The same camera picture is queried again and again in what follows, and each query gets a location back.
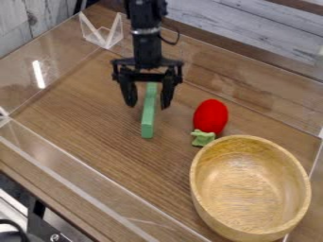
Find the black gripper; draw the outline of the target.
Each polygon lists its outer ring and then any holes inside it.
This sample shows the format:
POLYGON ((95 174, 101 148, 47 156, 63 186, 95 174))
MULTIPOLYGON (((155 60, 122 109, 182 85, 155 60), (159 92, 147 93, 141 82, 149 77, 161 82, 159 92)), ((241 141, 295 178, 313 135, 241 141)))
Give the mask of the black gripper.
POLYGON ((137 28, 131 30, 131 58, 115 59, 113 64, 113 79, 119 82, 125 102, 134 107, 138 102, 135 81, 162 82, 161 106, 167 109, 174 99, 174 89, 183 81, 183 61, 163 56, 162 43, 177 45, 162 37, 157 28, 137 28))

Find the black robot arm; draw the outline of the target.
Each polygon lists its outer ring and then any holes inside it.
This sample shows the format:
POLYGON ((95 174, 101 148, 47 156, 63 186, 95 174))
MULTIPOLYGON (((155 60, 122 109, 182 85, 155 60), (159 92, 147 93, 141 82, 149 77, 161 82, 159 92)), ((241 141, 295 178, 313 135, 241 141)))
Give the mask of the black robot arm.
POLYGON ((134 107, 138 102, 137 81, 162 83, 161 108, 167 109, 174 90, 183 82, 182 60, 163 56, 162 43, 177 45, 162 36, 162 22, 169 15, 166 0, 125 0, 131 21, 134 57, 111 61, 113 79, 119 83, 125 102, 134 107))

